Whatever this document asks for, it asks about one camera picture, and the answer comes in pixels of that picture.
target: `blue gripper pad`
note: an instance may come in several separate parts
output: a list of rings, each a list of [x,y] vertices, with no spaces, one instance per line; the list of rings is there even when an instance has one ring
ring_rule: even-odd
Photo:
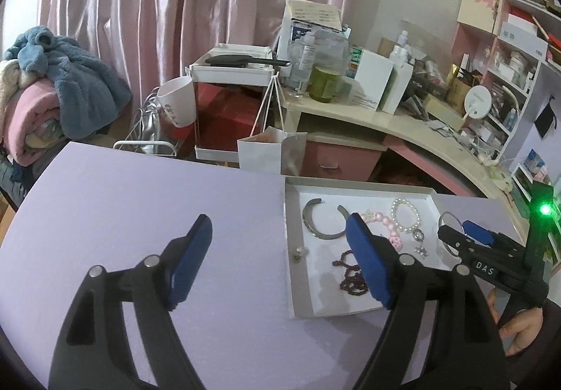
[[[474,240],[479,241],[481,244],[491,246],[491,244],[495,241],[493,240],[493,234],[491,232],[481,226],[478,226],[470,220],[466,220],[462,226],[464,227],[464,232],[466,232],[467,235],[471,236]]]
[[[372,235],[358,213],[347,219],[346,235],[370,294],[389,308],[395,298],[390,278],[399,257],[396,250],[386,238]]]
[[[186,236],[176,238],[166,246],[162,260],[168,272],[170,311],[187,299],[211,241],[212,222],[208,216],[201,214]]]

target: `black face mask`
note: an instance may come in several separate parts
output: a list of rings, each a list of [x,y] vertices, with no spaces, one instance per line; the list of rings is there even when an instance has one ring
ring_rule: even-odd
[[[553,123],[555,123],[554,128],[557,129],[557,116],[555,116],[555,113],[553,112],[552,105],[551,105],[553,99],[555,99],[555,97],[553,96],[549,97],[548,104],[540,113],[536,121],[534,121],[534,124],[536,125],[536,129],[538,130],[538,133],[540,134],[541,138],[547,135],[549,129],[552,128]]]

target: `green led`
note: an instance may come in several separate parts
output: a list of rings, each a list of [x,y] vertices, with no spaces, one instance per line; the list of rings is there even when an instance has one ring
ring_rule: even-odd
[[[551,216],[553,213],[553,208],[551,207],[551,205],[545,203],[540,206],[540,213],[542,213],[544,216]]]

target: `paper note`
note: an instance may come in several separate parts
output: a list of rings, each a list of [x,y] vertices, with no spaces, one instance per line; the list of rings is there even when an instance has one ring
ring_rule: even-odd
[[[291,0],[288,2],[288,7],[294,19],[341,30],[339,9],[333,5],[318,4],[307,0]]]

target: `desk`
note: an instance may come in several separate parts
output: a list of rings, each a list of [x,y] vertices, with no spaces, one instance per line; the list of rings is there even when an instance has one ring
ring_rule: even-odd
[[[309,97],[291,97],[284,94],[281,103],[285,112],[285,129],[295,132],[302,113],[332,118],[352,123],[386,134],[384,144],[397,153],[412,161],[433,178],[445,186],[454,176],[460,174],[476,186],[485,197],[497,199],[508,212],[512,224],[526,240],[528,222],[520,216],[515,206],[489,178],[487,169],[482,166],[461,144],[453,138],[446,138],[431,130],[424,122],[405,114],[395,115],[384,112],[373,112],[357,105],[340,103],[320,103]],[[410,142],[419,146],[424,152],[403,143]]]
[[[130,268],[207,213],[212,244],[187,301],[172,313],[207,389],[350,389],[388,313],[288,318],[283,199],[279,175],[69,143],[30,191],[0,247],[0,325],[47,384],[58,332],[88,269]],[[514,233],[496,200],[438,200],[461,220]],[[153,384],[128,303],[124,314],[139,376]],[[424,365],[433,304],[425,314],[408,380]]]

